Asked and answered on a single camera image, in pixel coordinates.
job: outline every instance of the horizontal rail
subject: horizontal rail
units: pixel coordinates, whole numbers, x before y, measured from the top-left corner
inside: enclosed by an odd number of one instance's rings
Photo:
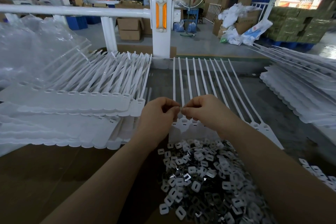
[[[0,5],[1,13],[53,14],[53,15],[87,15],[103,17],[140,17],[151,18],[151,10],[133,8],[99,8],[71,6],[38,5]]]

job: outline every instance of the gray floor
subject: gray floor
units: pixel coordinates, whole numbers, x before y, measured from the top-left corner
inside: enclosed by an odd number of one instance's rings
[[[204,20],[198,24],[198,31],[194,38],[187,38],[179,32],[171,32],[171,46],[177,47],[177,54],[180,55],[204,55],[204,56],[225,56],[240,58],[264,58],[264,56],[250,49],[246,45],[221,44],[219,39],[212,34],[213,24]],[[105,39],[102,24],[89,25],[87,29],[75,31],[76,34],[90,40],[92,50],[105,47]],[[139,41],[121,40],[118,27],[115,28],[115,35],[118,44],[132,45],[153,45],[151,35],[142,35]],[[325,34],[321,42],[316,44],[308,53],[319,54],[324,57],[336,58],[336,31]]]

